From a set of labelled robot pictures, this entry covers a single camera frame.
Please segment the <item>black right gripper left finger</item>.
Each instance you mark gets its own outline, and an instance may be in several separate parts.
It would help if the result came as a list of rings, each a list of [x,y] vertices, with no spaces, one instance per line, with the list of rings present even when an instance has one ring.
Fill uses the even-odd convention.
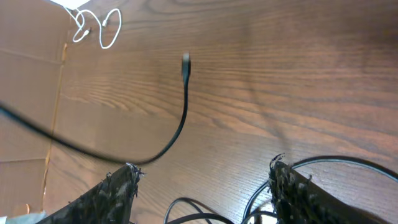
[[[142,174],[140,168],[127,163],[38,224],[128,224]]]

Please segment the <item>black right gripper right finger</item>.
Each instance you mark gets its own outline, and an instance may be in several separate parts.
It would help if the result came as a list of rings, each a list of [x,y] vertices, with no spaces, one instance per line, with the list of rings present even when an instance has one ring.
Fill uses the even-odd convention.
[[[381,217],[352,207],[332,196],[291,165],[279,154],[270,162],[269,184],[278,223],[382,224]]]

